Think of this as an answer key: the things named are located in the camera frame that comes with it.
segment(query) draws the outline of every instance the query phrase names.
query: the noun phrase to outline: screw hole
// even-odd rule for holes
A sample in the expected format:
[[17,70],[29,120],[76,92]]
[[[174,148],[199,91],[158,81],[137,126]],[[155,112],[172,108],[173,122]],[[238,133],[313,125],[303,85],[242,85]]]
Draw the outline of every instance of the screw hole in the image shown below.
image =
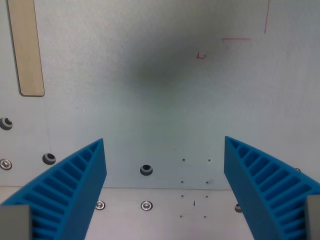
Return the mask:
[[153,173],[153,169],[150,165],[143,165],[141,168],[140,168],[140,173],[143,175],[143,176],[149,176]]
[[237,204],[235,205],[234,210],[235,210],[237,213],[242,213],[242,209],[241,209],[239,203],[237,203]]
[[3,130],[10,130],[12,129],[13,124],[12,121],[7,117],[0,118],[0,128]]
[[46,153],[42,156],[42,161],[45,163],[45,164],[48,164],[48,165],[52,165],[52,164],[55,164],[56,162],[56,157],[51,154],[51,153]]

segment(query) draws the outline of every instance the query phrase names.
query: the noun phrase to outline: red line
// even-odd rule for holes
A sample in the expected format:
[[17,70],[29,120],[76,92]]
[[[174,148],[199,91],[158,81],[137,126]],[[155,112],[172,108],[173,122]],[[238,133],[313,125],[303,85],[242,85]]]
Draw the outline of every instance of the red line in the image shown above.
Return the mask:
[[250,41],[251,40],[251,38],[248,38],[248,37],[223,37],[221,39],[222,39],[222,41],[228,41],[228,40]]
[[267,32],[267,22],[268,22],[268,15],[269,15],[269,7],[270,7],[270,0],[268,0],[268,10],[266,11],[264,34],[266,34],[266,32]]

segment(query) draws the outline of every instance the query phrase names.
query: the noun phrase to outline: hole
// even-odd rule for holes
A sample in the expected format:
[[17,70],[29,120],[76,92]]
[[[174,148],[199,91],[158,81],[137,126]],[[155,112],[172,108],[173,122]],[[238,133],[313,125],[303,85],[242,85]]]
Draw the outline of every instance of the hole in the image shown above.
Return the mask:
[[259,159],[255,165],[251,167],[249,172],[251,173],[252,176],[255,176],[258,172],[260,172],[265,166],[268,165],[270,161],[266,158],[261,158]]
[[143,166],[140,168],[140,173],[141,173],[143,176],[149,176],[149,175],[151,175],[153,172],[154,172],[154,170],[152,169],[152,167],[151,167],[150,165],[143,165]]
[[55,156],[54,156],[53,154],[51,154],[51,153],[48,153],[47,156],[48,156],[48,158],[50,158],[50,159],[55,159]]
[[260,157],[260,155],[256,152],[250,152],[249,155],[247,155],[245,158],[244,158],[244,164],[247,166],[247,167],[250,167],[251,164],[254,163],[254,161],[256,161],[258,158]]
[[240,147],[238,152],[239,152],[240,158],[243,158],[249,152],[249,149],[244,147],[244,146],[242,146],[242,147]]
[[150,170],[151,169],[151,166],[150,165],[143,165],[142,168],[144,170]]
[[45,164],[48,164],[48,165],[52,165],[52,164],[55,164],[56,162],[56,157],[51,154],[51,153],[46,153],[42,156],[42,161],[45,163]]
[[9,120],[9,118],[7,117],[2,117],[0,118],[0,128],[2,128],[3,130],[10,130],[12,129],[12,121]]
[[8,125],[12,125],[12,121],[10,121],[7,117],[4,119],[4,122]]

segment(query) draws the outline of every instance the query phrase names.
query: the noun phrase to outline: small hole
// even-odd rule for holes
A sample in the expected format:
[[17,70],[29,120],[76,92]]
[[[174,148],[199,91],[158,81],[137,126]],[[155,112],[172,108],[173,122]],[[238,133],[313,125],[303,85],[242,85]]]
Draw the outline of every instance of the small hole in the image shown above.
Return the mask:
[[0,118],[0,128],[3,130],[10,130],[12,129],[12,121],[9,120],[7,117],[2,117]]
[[56,162],[56,157],[51,154],[51,153],[46,153],[42,156],[42,161],[45,163],[45,164],[48,164],[48,165],[52,165],[52,164],[55,164]]
[[7,117],[4,119],[4,122],[8,125],[12,125],[12,121],[10,121]]
[[142,168],[143,168],[144,170],[149,170],[149,169],[151,168],[151,166],[149,166],[149,165],[143,165]]
[[48,153],[48,158],[50,158],[50,159],[55,159],[55,156],[53,155],[53,154],[51,154],[51,153]]
[[143,165],[141,168],[140,168],[140,173],[143,175],[143,176],[149,176],[153,173],[153,169],[150,165]]

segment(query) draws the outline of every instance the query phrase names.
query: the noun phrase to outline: silver screw head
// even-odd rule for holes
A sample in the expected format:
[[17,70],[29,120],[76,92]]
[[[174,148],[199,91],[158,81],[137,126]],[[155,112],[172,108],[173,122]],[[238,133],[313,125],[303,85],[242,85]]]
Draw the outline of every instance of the silver screw head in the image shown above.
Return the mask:
[[105,207],[106,207],[106,204],[105,204],[104,201],[98,200],[98,201],[96,202],[95,209],[97,209],[97,210],[103,210],[103,209],[105,209]]
[[8,159],[1,159],[0,168],[3,170],[10,170],[12,168],[12,163]]
[[152,202],[150,201],[143,201],[141,203],[141,208],[144,211],[150,211],[153,208]]

